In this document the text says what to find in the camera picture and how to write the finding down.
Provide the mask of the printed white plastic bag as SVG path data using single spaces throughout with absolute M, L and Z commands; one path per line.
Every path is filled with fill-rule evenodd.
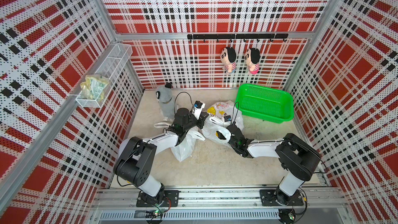
M 205 121 L 202 134 L 205 138 L 217 144 L 229 146 L 228 142 L 220 140 L 216 136 L 216 131 L 220 131 L 222 133 L 222 130 L 226 128 L 223 126 L 223 117 L 225 115 L 231 115 L 232 123 L 234 121 L 240 130 L 244 129 L 242 113 L 237 109 L 237 106 L 234 105 L 232 101 L 216 102 L 210 106 L 206 112 L 209 114 L 209 117 Z

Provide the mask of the plain white plastic bag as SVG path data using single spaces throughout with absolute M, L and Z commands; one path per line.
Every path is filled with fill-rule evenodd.
M 198 127 L 193 127 L 186 132 L 185 137 L 181 141 L 175 131 L 166 130 L 155 138 L 151 138 L 151 143 L 157 147 L 156 155 L 164 150 L 170 149 L 174 157 L 179 162 L 182 162 L 192 155 L 197 140 L 204 141 L 205 138 L 199 132 Z

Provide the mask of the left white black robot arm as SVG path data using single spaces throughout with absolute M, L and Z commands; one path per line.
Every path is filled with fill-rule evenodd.
M 151 173 L 155 156 L 176 147 L 196 127 L 202 129 L 209 114 L 193 106 L 192 110 L 180 108 L 173 123 L 162 134 L 148 139 L 132 137 L 122 142 L 113 171 L 117 179 L 122 178 L 141 190 L 141 199 L 150 205 L 161 205 L 166 199 L 165 188 Z

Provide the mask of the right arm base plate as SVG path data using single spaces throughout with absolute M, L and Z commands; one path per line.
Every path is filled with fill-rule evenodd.
M 304 206 L 303 197 L 299 190 L 292 196 L 277 189 L 260 190 L 260 200 L 263 206 Z

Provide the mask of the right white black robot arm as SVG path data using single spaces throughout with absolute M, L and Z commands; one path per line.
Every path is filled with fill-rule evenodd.
M 258 141 L 244 137 L 240 128 L 229 125 L 224 132 L 216 131 L 216 137 L 227 141 L 228 145 L 243 158 L 277 158 L 288 174 L 275 190 L 273 199 L 282 206 L 293 202 L 299 195 L 299 188 L 309 181 L 321 162 L 319 152 L 293 133 L 274 141 Z

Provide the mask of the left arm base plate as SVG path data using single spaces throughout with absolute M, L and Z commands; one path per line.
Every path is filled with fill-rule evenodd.
M 136 207 L 176 207 L 179 201 L 178 190 L 161 190 L 155 197 L 152 197 L 143 191 L 139 192 Z

